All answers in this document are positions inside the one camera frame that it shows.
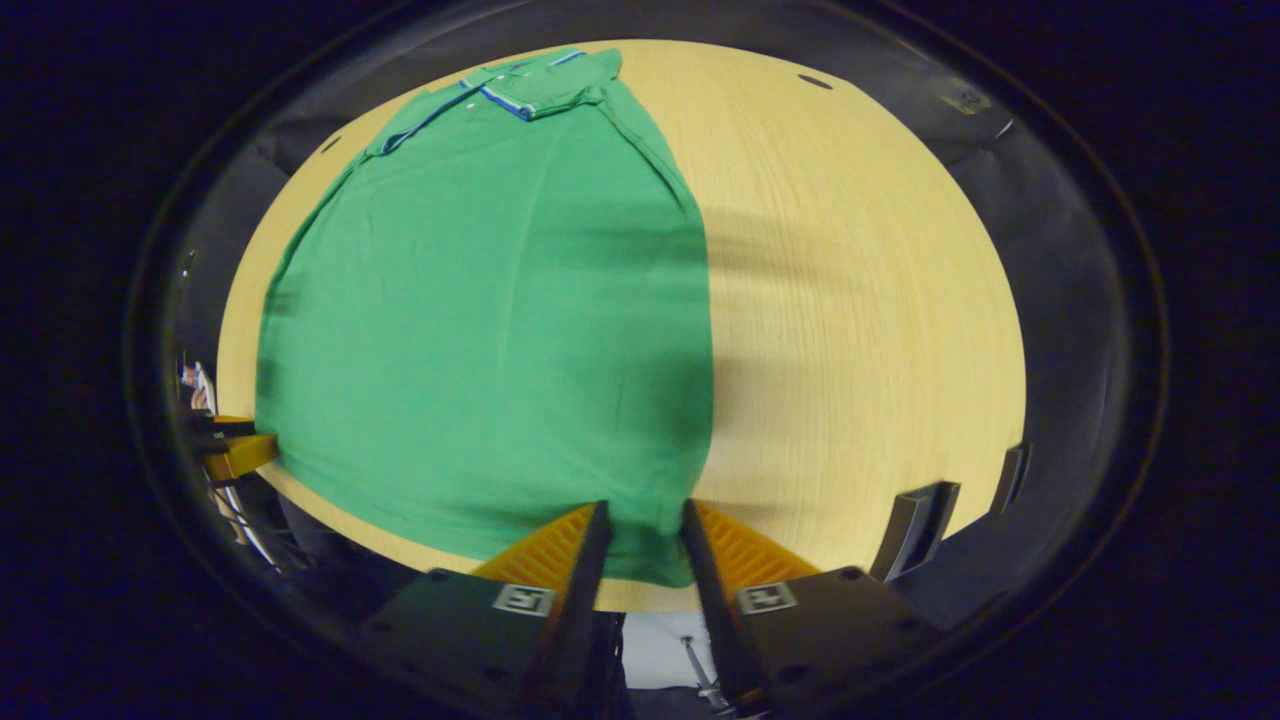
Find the light wood surface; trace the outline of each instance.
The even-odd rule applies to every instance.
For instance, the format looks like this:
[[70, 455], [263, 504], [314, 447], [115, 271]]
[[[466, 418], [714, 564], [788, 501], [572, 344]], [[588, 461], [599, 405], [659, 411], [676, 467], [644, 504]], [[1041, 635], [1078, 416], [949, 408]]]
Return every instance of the light wood surface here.
[[[694, 497], [823, 570], [870, 566], [900, 492], [956, 482], [948, 534], [980, 518], [1004, 452], [1021, 439], [1025, 369], [1000, 260], [942, 165], [856, 87], [801, 65], [671, 41], [577, 47], [622, 50], [621, 78], [662, 128], [705, 220], [716, 410]], [[262, 218], [227, 300], [223, 413], [253, 416], [262, 300], [289, 238], [416, 92], [334, 133]], [[275, 464], [261, 474], [393, 560], [480, 564], [355, 518]], [[698, 600], [692, 588], [605, 580], [596, 607], [692, 610]]]

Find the green polo shirt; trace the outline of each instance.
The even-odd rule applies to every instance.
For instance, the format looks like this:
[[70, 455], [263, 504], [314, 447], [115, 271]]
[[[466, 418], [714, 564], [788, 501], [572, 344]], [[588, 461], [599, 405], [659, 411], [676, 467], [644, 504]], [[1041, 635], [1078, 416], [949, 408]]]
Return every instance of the green polo shirt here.
[[617, 50], [411, 100], [268, 291], [257, 424], [348, 512], [486, 560], [608, 500], [607, 577], [691, 582], [712, 429], [701, 217]]

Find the wooden table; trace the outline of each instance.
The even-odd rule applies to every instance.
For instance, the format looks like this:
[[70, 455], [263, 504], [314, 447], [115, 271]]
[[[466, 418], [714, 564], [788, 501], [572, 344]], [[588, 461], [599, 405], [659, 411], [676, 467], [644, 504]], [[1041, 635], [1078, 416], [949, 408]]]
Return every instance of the wooden table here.
[[[621, 78], [662, 128], [705, 222], [716, 409], [694, 497], [823, 570], [870, 565], [900, 492], [956, 482], [947, 532], [982, 516], [1021, 439], [1025, 368], [1004, 269], [942, 165], [856, 87], [801, 65], [689, 42], [577, 47], [622, 50]], [[227, 300], [223, 413], [253, 416], [262, 300], [289, 238], [416, 92], [334, 133], [262, 218]], [[355, 518], [278, 465], [261, 474], [393, 560], [479, 565]], [[605, 580], [596, 607], [698, 601], [692, 588]]]

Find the black background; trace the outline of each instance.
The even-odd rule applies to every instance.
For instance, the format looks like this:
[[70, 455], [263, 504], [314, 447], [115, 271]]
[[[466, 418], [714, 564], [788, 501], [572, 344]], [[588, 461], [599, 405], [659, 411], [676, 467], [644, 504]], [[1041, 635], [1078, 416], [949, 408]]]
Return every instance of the black background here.
[[[1165, 277], [1172, 387], [1143, 496], [1088, 574], [915, 717], [1275, 716], [1280, 557], [1265, 396], [1275, 304], [1276, 9], [904, 5], [1038, 92], [1129, 193]], [[389, 710], [256, 630], [170, 542], [124, 415], [146, 223], [264, 83], [380, 5], [46, 4], [4, 29], [9, 464], [5, 716]]]

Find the round table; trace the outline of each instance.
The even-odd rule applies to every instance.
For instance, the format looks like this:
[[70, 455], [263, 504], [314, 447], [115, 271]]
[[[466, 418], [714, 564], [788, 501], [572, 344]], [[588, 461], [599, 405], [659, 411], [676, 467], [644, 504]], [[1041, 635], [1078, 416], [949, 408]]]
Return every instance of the round table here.
[[[1021, 439], [1025, 368], [1000, 259], [943, 167], [856, 87], [794, 63], [673, 41], [576, 46], [621, 49], [620, 77], [666, 136], [705, 223], [716, 407], [694, 497], [822, 570], [870, 566], [901, 492], [960, 483], [947, 534], [980, 518], [1005, 451]], [[262, 301], [284, 247], [420, 90], [335, 132], [262, 218], [227, 300], [224, 414], [253, 416]], [[404, 565], [481, 562], [355, 518], [275, 464], [259, 471], [321, 523]], [[696, 607], [692, 587], [612, 579], [596, 601], [611, 611]]]

